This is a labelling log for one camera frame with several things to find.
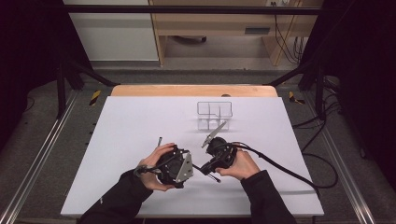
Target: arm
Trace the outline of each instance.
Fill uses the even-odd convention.
[[[260,171],[246,151],[238,149],[233,165],[228,169],[218,168],[216,172],[233,176],[241,181],[250,200],[253,224],[296,223],[268,173]]]
[[[296,223],[267,171],[241,180],[250,200],[251,220],[256,223]]]
[[[120,181],[100,198],[79,220],[88,223],[131,222],[153,190],[147,189],[134,171],[124,173]]]
[[[169,143],[155,150],[139,165],[155,166],[161,155],[173,149]],[[130,223],[152,192],[157,190],[167,191],[172,185],[161,184],[153,173],[134,175],[134,170],[121,175],[119,182],[114,185],[102,198],[100,198],[87,212],[82,215],[78,224],[118,224]]]

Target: person's right hand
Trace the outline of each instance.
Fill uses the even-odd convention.
[[[238,148],[238,151],[236,152],[236,157],[232,166],[227,169],[216,169],[216,172],[220,175],[230,175],[238,180],[242,180],[244,178],[247,179],[252,175],[257,174],[259,171],[259,166],[257,166],[256,162],[250,157],[248,152],[243,151],[240,148]]]

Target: black sleeve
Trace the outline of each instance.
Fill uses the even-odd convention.
[[[241,184],[250,200],[253,224],[296,223],[267,171],[261,171],[248,179],[242,179]]]
[[[134,170],[124,173],[119,182],[102,196],[78,224],[121,224],[130,223],[140,210],[142,202],[151,194]]]

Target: black curtain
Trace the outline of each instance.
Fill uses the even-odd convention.
[[[64,3],[46,0],[43,4]],[[64,58],[92,69],[68,13],[42,10],[35,0],[2,1],[0,148],[4,147],[27,106],[27,93],[56,80],[56,69]]]
[[[303,62],[310,59],[319,43],[337,25],[341,35],[332,39],[320,65],[325,75],[339,77],[340,101],[361,147],[378,163],[396,189],[396,15],[393,3],[392,0],[357,0],[339,24],[339,16],[318,18]],[[336,0],[325,4],[347,9],[346,4]]]

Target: gray floor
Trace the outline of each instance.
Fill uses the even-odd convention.
[[[285,62],[286,60],[283,60],[279,67],[270,66],[268,56],[257,50],[263,49],[259,38],[211,37],[204,44],[175,38],[170,40],[169,45],[163,67],[153,63],[124,63],[121,68],[114,70],[114,63],[99,63],[97,71],[104,77],[123,84],[262,84],[285,74],[295,66]],[[111,88],[89,77],[83,78],[86,82],[83,91],[67,91],[68,95],[76,96],[76,102],[60,135],[50,148],[48,157],[42,163],[39,176],[32,180],[35,184],[25,192],[24,204],[16,210],[16,213],[19,212],[16,223],[74,223],[73,219],[60,216],[64,195],[73,182],[90,142],[94,124],[99,118],[106,96],[111,93]],[[309,104],[312,103],[313,93],[298,91],[297,82],[298,77],[277,87],[292,124],[314,117],[312,105]],[[101,90],[102,93],[96,105],[89,105],[96,90]],[[290,102],[290,91],[294,92],[297,99],[304,99],[307,104]],[[56,122],[55,82],[31,91],[29,97],[30,102],[33,102],[31,99],[35,100],[35,104],[23,114],[19,126],[0,154],[0,211],[6,211]],[[336,99],[329,98],[328,105],[332,101]],[[303,147],[317,130],[318,127],[296,129],[295,134],[300,147]],[[334,150],[334,147],[341,155],[353,183],[361,194],[360,202],[367,205],[369,214],[375,221],[359,219],[361,216],[357,212],[361,208],[356,207],[354,195],[350,194],[350,183],[340,180],[334,188],[320,191],[325,216],[318,217],[317,223],[396,223],[395,192],[375,162],[361,158],[359,144],[338,110],[328,116],[325,130],[306,152],[333,161],[332,153],[329,151]],[[316,184],[327,185],[332,182],[333,173],[326,164],[309,157],[305,158],[305,162]]]

